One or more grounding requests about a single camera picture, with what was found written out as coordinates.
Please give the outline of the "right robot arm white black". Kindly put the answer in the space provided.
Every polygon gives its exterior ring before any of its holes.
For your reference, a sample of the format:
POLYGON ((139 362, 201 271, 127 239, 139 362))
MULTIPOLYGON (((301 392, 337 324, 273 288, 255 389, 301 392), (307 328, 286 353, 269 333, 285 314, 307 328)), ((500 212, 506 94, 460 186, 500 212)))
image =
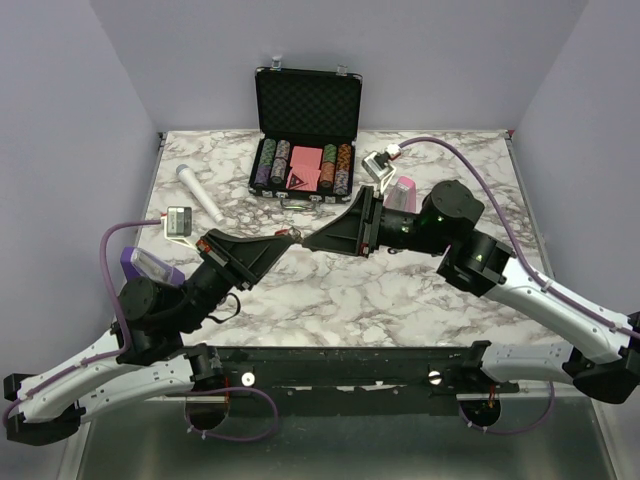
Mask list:
POLYGON ((561 337, 549 345, 483 342, 460 367, 469 390, 510 381, 558 382, 610 404, 639 385, 639 319, 604 309, 532 268, 476 228, 484 205, 458 181, 438 183, 413 214, 360 189, 345 213, 304 240, 311 251, 367 257, 380 247, 439 256, 438 275, 462 292, 510 307, 561 337))

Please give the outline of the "silver key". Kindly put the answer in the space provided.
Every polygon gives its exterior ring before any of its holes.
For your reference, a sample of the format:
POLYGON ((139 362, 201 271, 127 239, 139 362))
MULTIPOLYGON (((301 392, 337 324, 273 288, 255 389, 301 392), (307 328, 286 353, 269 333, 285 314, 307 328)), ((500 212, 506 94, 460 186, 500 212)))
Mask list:
POLYGON ((288 235, 293 239, 293 241, 296 244, 301 244, 303 241, 302 232, 295 227, 291 227, 288 229, 288 235))

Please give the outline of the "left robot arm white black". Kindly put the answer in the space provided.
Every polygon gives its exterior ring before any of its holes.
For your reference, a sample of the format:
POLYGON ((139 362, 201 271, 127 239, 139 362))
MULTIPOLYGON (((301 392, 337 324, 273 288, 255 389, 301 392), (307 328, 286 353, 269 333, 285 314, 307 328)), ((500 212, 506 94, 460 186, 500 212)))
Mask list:
POLYGON ((299 240, 294 228, 259 238, 213 229, 196 242, 202 262, 181 283, 128 280, 112 298, 115 322, 93 344, 45 373, 5 378, 7 439, 49 445, 120 404, 165 394, 234 392, 217 351, 187 347, 182 337, 215 321, 220 304, 257 285, 299 240))

